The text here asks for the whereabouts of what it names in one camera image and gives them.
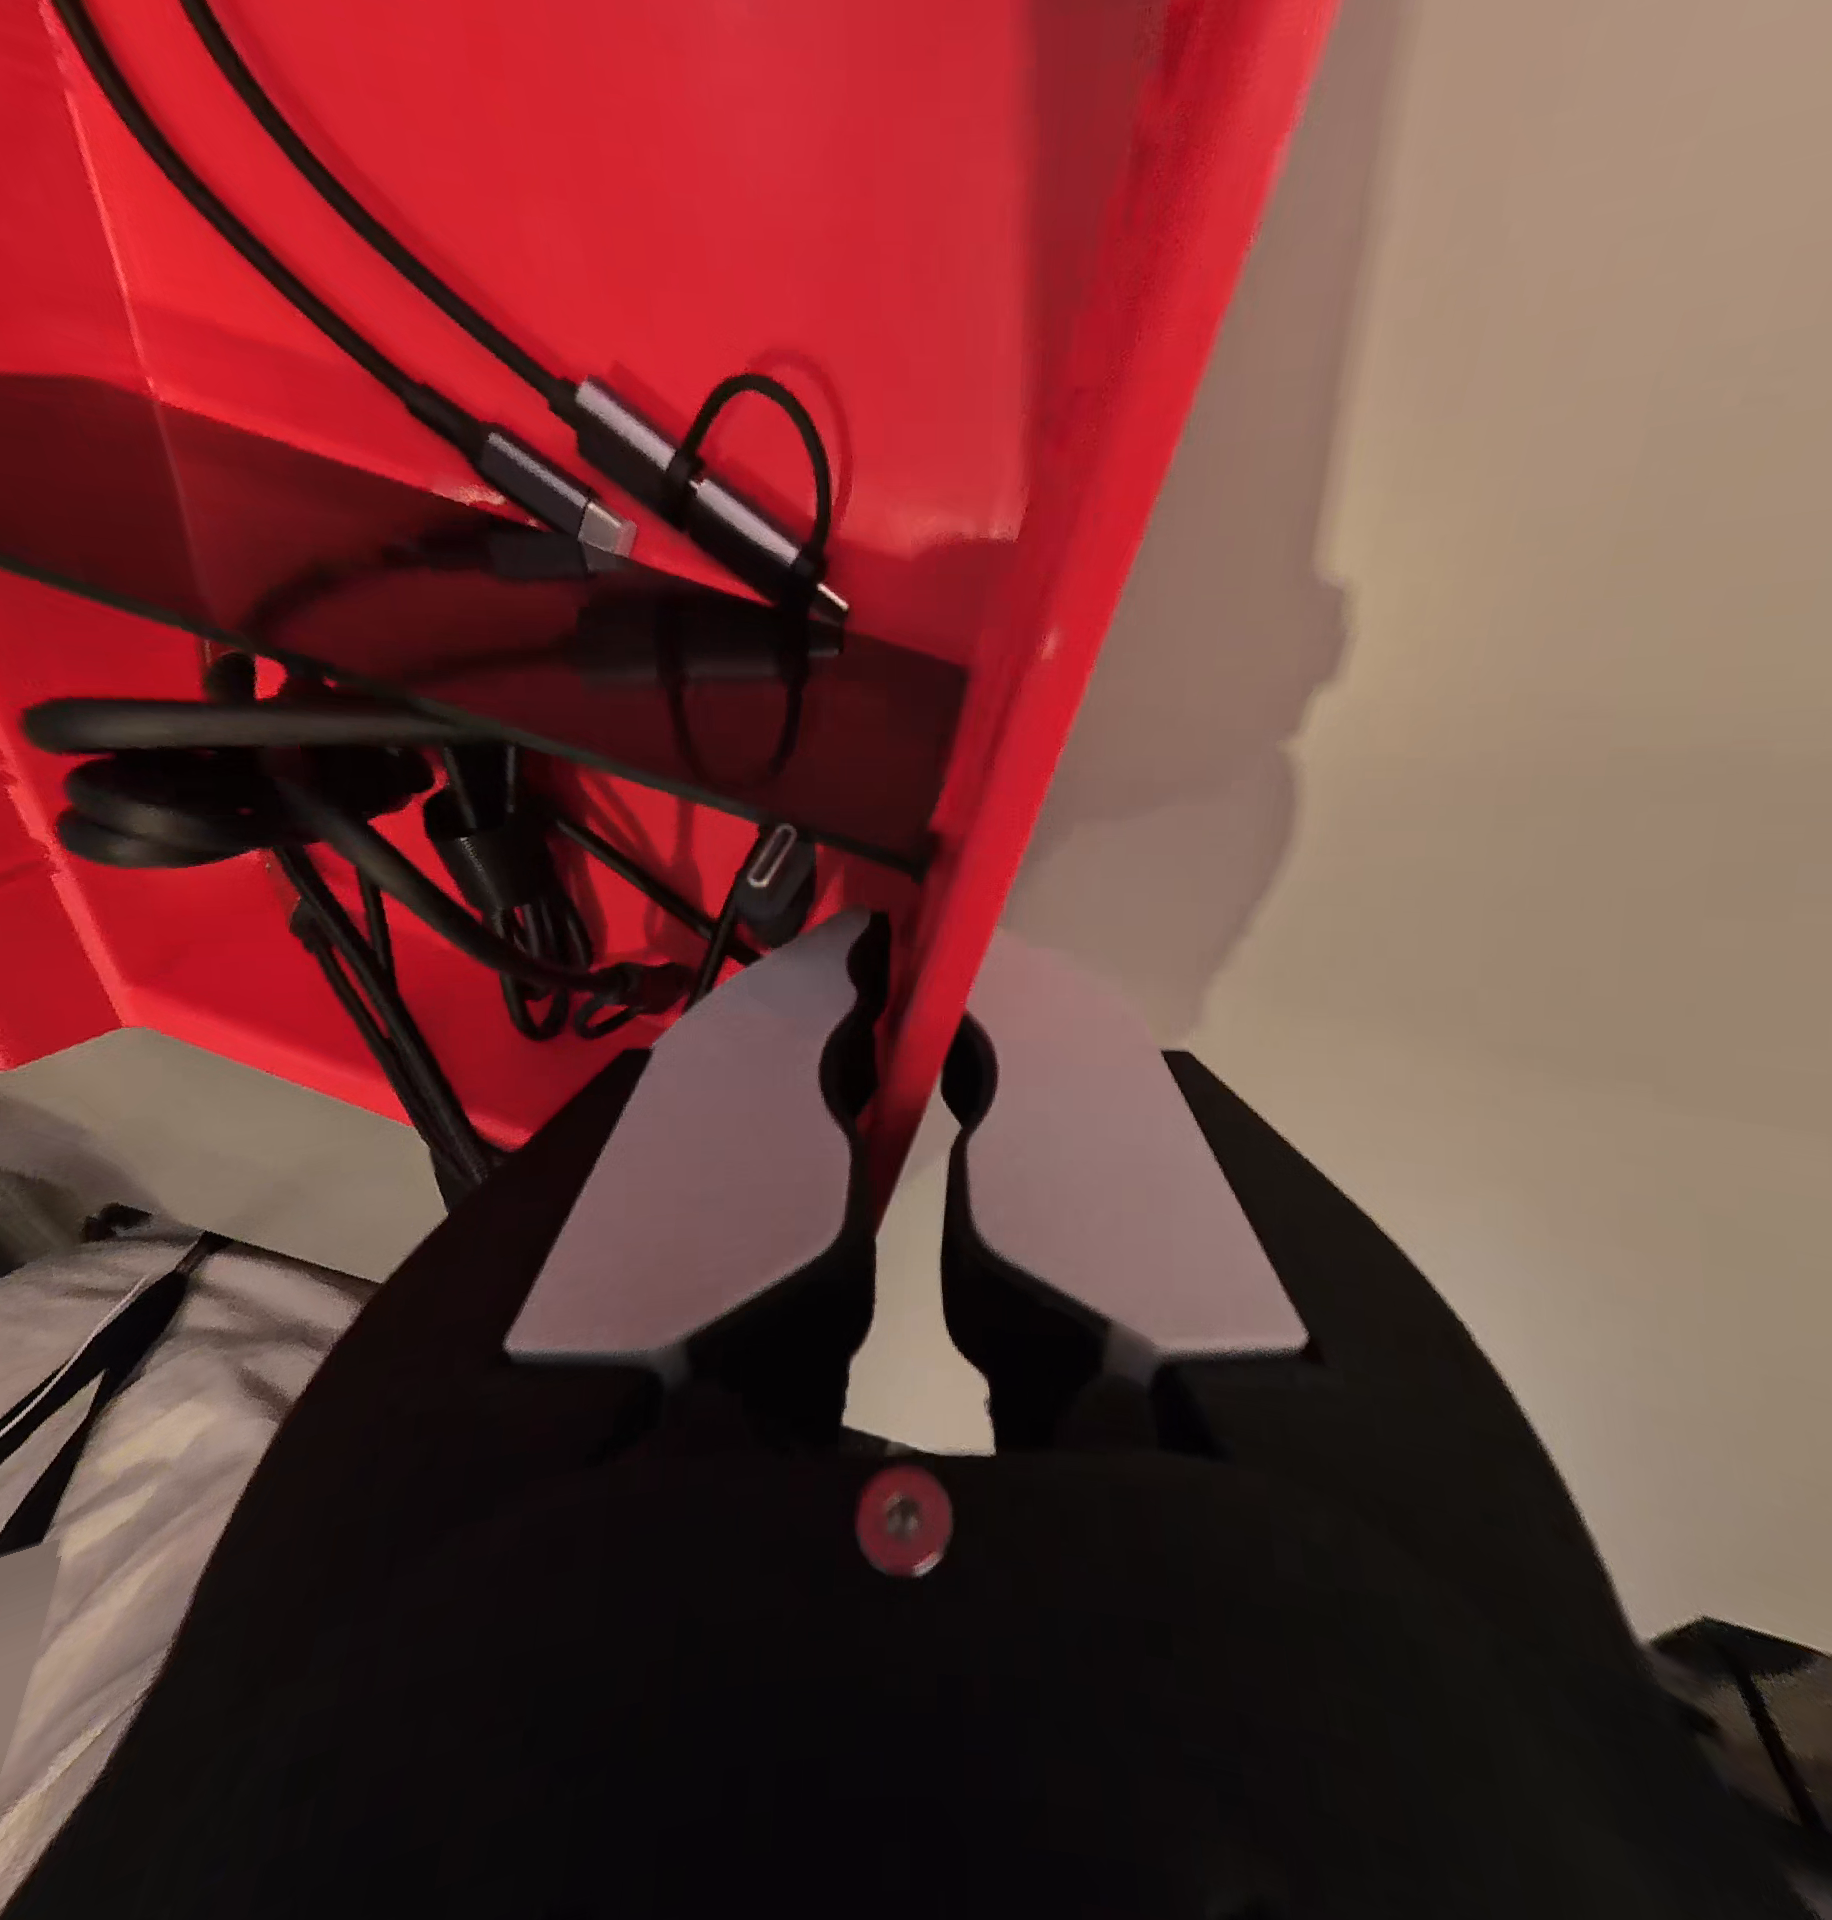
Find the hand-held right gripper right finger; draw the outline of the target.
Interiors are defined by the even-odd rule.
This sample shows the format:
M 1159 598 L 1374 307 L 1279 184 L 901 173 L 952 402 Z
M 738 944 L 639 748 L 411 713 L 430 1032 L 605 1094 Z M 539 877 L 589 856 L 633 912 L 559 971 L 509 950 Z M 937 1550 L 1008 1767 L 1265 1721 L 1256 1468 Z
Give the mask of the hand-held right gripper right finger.
M 1304 1356 L 1310 1331 L 1150 1027 L 1098 975 L 1001 933 L 938 1084 L 938 1284 L 990 1413 L 1094 1380 Z

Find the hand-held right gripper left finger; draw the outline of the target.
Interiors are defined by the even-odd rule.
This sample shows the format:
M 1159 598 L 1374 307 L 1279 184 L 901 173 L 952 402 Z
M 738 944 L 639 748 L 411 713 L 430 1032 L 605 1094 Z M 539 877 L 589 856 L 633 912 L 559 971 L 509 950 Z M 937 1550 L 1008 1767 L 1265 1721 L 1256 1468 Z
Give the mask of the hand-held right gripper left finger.
M 667 1030 L 515 1316 L 513 1361 L 841 1413 L 875 1318 L 861 1133 L 888 972 L 888 916 L 849 909 Z

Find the grey hub with adapter plug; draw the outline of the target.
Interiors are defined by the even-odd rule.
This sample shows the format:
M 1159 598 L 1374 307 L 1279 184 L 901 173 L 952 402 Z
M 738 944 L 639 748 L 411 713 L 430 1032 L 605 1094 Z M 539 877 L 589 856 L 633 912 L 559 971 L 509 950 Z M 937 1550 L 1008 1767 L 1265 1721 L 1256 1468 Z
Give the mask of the grey hub with adapter plug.
M 772 375 L 729 375 L 705 397 L 683 436 L 670 436 L 612 385 L 595 376 L 570 384 L 553 375 L 405 247 L 328 170 L 257 81 L 210 5 L 183 1 L 180 9 L 218 74 L 318 198 L 463 334 L 543 397 L 554 417 L 572 428 L 588 468 L 614 483 L 760 598 L 821 623 L 840 628 L 849 621 L 849 603 L 828 581 L 833 468 L 817 423 L 795 393 Z M 772 402 L 805 450 L 812 478 L 808 534 L 787 529 L 774 514 L 738 493 L 707 458 L 705 444 L 716 420 L 742 397 Z

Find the red plastic bin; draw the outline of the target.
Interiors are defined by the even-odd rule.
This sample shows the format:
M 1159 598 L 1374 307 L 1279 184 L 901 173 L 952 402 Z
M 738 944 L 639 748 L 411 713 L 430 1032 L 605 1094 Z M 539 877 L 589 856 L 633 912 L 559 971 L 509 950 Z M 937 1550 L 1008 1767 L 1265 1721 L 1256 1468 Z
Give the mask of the red plastic bin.
M 833 468 L 841 633 L 966 678 L 907 877 L 809 839 L 814 912 L 896 929 L 871 1113 L 890 1186 L 952 1043 L 1116 611 L 1332 5 L 213 5 L 307 146 L 547 370 L 670 436 L 762 373 Z M 88 5 L 210 188 L 410 376 L 635 523 L 624 562 L 758 599 L 579 455 L 543 397 L 323 204 L 180 5 Z M 0 5 L 0 373 L 88 375 L 553 532 L 487 485 L 160 177 L 52 5 Z M 812 478 L 760 397 L 718 476 L 808 534 Z M 64 757 L 22 713 L 190 700 L 234 643 L 0 567 L 0 1069 L 120 1027 L 401 1117 L 285 929 L 265 853 L 120 874 L 58 845 Z M 572 819 L 599 959 L 690 964 L 768 821 L 522 748 Z

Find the person's grey shirt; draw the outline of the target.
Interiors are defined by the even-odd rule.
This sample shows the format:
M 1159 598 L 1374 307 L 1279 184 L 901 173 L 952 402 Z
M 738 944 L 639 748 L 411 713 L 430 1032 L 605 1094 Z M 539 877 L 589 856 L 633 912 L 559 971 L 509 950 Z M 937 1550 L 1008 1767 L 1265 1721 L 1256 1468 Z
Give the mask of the person's grey shirt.
M 112 1760 L 280 1420 L 360 1304 L 438 1224 L 427 1169 L 318 1138 L 274 1169 L 129 1169 L 0 1084 L 0 1178 L 64 1243 L 0 1280 L 0 1417 L 203 1235 L 171 1328 L 88 1434 L 50 1528 L 60 1571 L 0 1773 L 0 1912 Z

